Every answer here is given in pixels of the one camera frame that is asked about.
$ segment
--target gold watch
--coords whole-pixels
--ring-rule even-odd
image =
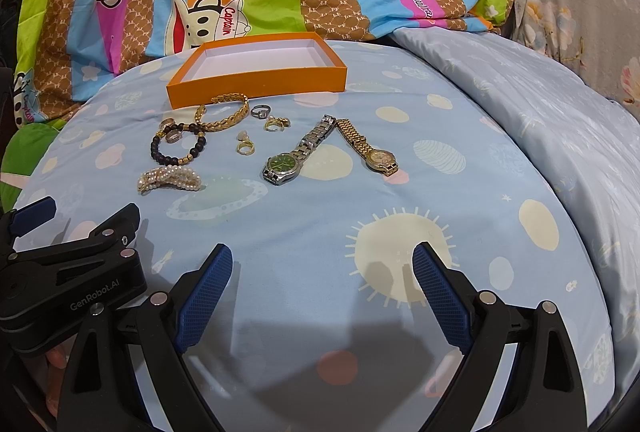
[[[376,172],[381,172],[385,176],[391,176],[398,171],[396,157],[389,151],[371,147],[367,143],[367,138],[357,132],[349,120],[338,120],[337,125],[347,143],[364,158],[367,167]]]

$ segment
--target silver watch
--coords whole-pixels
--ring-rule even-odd
[[[291,152],[283,152],[271,156],[262,169],[262,177],[274,185],[282,185],[291,181],[302,169],[302,164],[318,145],[334,130],[336,120],[325,115],[311,132],[300,140],[298,146]]]

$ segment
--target black bead bracelet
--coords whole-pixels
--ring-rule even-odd
[[[158,151],[160,139],[164,138],[164,136],[171,131],[189,131],[198,137],[198,141],[185,157],[165,156]],[[204,131],[197,123],[190,123],[189,125],[185,123],[172,123],[172,125],[166,125],[164,129],[158,131],[156,136],[154,136],[153,141],[151,141],[151,157],[160,165],[186,165],[190,161],[193,161],[193,158],[198,157],[205,145],[207,145],[207,140],[204,137]]]

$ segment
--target blue textured pad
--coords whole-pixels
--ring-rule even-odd
[[[180,354],[184,354],[202,338],[211,314],[231,278],[233,264],[231,250],[223,247],[182,306],[174,340],[175,349]]]
[[[56,202],[47,196],[16,211],[9,225],[9,233],[14,237],[23,237],[55,215]]]
[[[434,263],[437,260],[431,257],[424,246],[416,246],[413,261],[414,275],[429,301],[429,306],[447,342],[459,347],[462,354],[467,354],[473,345],[469,315],[443,272]]]

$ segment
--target braided gold bracelet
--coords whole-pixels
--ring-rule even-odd
[[[211,99],[212,104],[222,104],[223,102],[242,102],[242,106],[238,111],[236,111],[231,116],[226,117],[225,119],[219,120],[218,122],[201,122],[202,116],[206,113],[206,106],[200,106],[196,109],[195,122],[199,125],[204,131],[207,133],[213,133],[216,131],[223,131],[224,129],[228,129],[236,125],[244,119],[247,114],[249,114],[249,99],[246,95],[242,93],[229,93],[226,95],[218,95],[217,97],[213,97]]]

